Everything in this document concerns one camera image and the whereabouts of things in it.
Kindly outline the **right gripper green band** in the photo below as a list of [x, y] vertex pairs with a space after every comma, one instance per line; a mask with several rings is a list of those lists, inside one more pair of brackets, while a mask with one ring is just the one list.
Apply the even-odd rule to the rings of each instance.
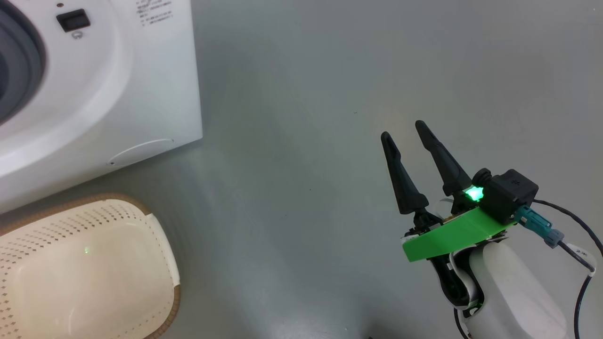
[[[424, 121], [417, 120], [415, 127], [424, 148], [431, 153], [443, 180], [444, 194], [446, 196], [463, 194], [471, 187], [471, 178]], [[428, 199], [418, 191], [401, 163], [400, 151], [390, 133], [384, 131], [380, 138], [399, 212], [401, 215], [426, 213]], [[409, 262], [415, 262], [448, 255], [490, 240], [514, 224], [513, 220], [501, 224], [480, 208], [475, 208], [454, 217], [434, 230], [421, 235], [404, 237], [401, 239], [401, 245]]]

